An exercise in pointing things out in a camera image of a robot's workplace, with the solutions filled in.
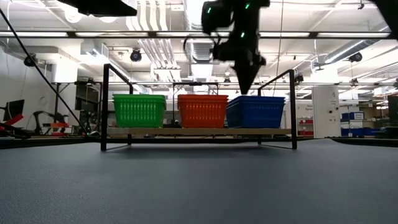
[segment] shelf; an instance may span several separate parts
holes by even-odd
[[[265,135],[291,134],[291,129],[274,128],[108,128],[108,134],[181,134],[181,135]]]

